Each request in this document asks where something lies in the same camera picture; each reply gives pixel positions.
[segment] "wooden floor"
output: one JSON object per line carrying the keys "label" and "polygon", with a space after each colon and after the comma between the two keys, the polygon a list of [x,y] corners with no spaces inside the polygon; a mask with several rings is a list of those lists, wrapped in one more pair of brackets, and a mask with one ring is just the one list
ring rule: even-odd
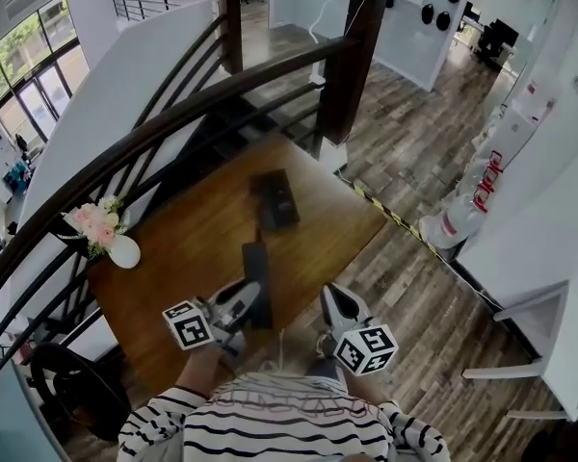
{"label": "wooden floor", "polygon": [[[306,42],[295,29],[267,31],[266,7],[243,7],[246,65]],[[261,92],[273,96],[303,84],[308,71]],[[462,45],[453,47],[435,88],[426,93],[373,64],[355,129],[347,140],[344,175],[409,220],[431,213],[453,187],[472,155],[470,140],[484,123],[482,103],[496,75]],[[519,461],[544,423],[507,420],[512,409],[548,409],[556,402],[540,380],[471,381],[465,368],[528,361],[513,335],[494,323],[487,307],[459,284],[410,234],[388,223],[345,269],[338,282],[367,300],[401,346],[394,364],[376,378],[412,416],[436,426],[454,461]],[[303,372],[324,330],[318,302],[286,331],[285,367]],[[278,344],[248,365],[275,359]],[[145,392],[127,372],[134,404]],[[113,460],[115,449],[81,439],[65,443],[74,460]]]}

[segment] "striped shirt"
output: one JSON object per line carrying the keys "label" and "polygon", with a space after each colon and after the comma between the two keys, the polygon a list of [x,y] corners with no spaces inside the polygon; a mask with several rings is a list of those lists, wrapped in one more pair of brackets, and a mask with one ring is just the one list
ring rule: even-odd
{"label": "striped shirt", "polygon": [[211,398],[174,387],[128,418],[118,462],[206,460],[375,460],[447,462],[432,427],[387,402],[350,397],[323,377],[252,373],[224,384]]}

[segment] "person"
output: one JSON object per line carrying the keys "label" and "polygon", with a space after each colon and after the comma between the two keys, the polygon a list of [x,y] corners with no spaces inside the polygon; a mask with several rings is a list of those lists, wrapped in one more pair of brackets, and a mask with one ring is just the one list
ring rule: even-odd
{"label": "person", "polygon": [[329,360],[307,376],[249,373],[214,390],[222,355],[195,349],[175,386],[129,416],[118,462],[450,460],[436,429]]}

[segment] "hazard stripe tape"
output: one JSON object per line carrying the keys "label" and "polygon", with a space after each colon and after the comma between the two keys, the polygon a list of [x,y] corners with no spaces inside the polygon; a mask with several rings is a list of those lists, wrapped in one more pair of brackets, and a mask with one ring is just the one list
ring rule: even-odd
{"label": "hazard stripe tape", "polygon": [[428,250],[430,250],[431,253],[436,258],[438,258],[441,262],[447,263],[447,261],[441,255],[439,255],[439,253],[436,251],[436,248],[434,246],[432,246],[431,244],[429,244],[426,240],[424,240],[424,238],[422,238],[422,235],[420,234],[420,232],[417,230],[417,228],[415,226],[412,226],[411,224],[406,222],[403,218],[401,218],[398,214],[389,210],[389,208],[385,207],[379,200],[377,200],[374,196],[370,195],[369,193],[365,192],[363,189],[361,189],[354,182],[351,182],[351,181],[346,180],[344,178],[340,178],[340,179],[346,185],[351,187],[355,193],[357,193],[359,196],[368,200],[371,204],[373,204],[381,212],[383,212],[388,218],[391,218],[394,222],[396,222],[396,224],[398,226],[407,230],[411,235],[413,235],[415,237],[416,240],[418,240],[423,246],[425,246]]}

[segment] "flower pot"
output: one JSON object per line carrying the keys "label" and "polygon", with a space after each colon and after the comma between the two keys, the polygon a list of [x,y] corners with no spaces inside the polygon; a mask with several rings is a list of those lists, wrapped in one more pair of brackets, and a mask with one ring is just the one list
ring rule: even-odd
{"label": "flower pot", "polygon": [[133,269],[142,256],[139,246],[124,235],[116,235],[108,253],[114,264],[123,269]]}

